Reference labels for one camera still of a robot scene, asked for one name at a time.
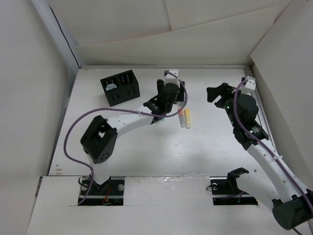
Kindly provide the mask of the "orange highlighter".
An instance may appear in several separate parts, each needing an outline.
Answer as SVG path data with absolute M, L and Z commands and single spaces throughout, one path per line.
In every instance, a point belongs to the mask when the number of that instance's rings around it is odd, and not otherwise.
M 179 122 L 180 122 L 181 128 L 185 128 L 185 127 L 186 127 L 186 123 L 185 123 L 185 117 L 184 117 L 184 112 L 183 112 L 183 110 L 180 110 L 180 111 L 179 111 L 178 117 L 179 117 Z

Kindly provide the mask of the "blue-lidded clear jar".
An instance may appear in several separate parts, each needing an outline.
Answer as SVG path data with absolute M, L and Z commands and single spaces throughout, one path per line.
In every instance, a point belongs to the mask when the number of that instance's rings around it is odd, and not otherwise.
M 111 84 L 108 84 L 106 86 L 106 91 L 110 91 L 110 90 L 113 90 L 113 89 L 116 89 L 117 88 L 117 85 L 114 84 L 114 83 L 111 83 Z

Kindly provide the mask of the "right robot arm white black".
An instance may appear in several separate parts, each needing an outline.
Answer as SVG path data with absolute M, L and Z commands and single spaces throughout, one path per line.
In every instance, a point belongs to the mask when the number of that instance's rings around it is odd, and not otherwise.
M 229 172 L 219 188 L 228 194 L 253 196 L 272 211 L 283 229 L 295 230 L 313 218 L 313 192 L 292 173 L 282 156 L 274 152 L 268 134 L 256 121 L 259 112 L 256 101 L 243 93 L 254 88 L 255 85 L 248 86 L 247 80 L 236 88 L 222 83 L 206 89 L 207 101 L 226 111 L 235 139 L 257 161 L 273 186 L 241 167 Z

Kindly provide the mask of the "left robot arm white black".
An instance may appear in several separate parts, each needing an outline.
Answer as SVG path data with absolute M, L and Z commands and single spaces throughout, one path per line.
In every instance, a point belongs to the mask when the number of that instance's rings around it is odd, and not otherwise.
M 165 78 L 157 81 L 158 94 L 141 105 L 137 110 L 120 110 L 122 115 L 112 118 L 96 116 L 81 137 L 80 143 L 91 163 L 93 182 L 92 188 L 98 194 L 109 189 L 108 159 L 113 154 L 118 137 L 137 128 L 152 125 L 164 118 L 175 116 L 176 111 L 169 114 L 174 104 L 187 103 L 185 83 L 177 78 Z

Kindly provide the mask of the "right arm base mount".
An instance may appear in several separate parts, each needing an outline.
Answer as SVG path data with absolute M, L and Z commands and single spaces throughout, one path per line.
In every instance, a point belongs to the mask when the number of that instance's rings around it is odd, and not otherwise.
M 212 193 L 214 206 L 258 205 L 254 197 L 234 187 L 226 176 L 210 177 L 210 185 L 206 190 Z

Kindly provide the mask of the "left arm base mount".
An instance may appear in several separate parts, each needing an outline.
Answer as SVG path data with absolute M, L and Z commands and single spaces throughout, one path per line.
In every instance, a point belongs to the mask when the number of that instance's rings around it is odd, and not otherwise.
M 125 178 L 109 178 L 104 184 L 93 182 L 89 193 L 90 177 L 79 178 L 78 206 L 123 206 Z

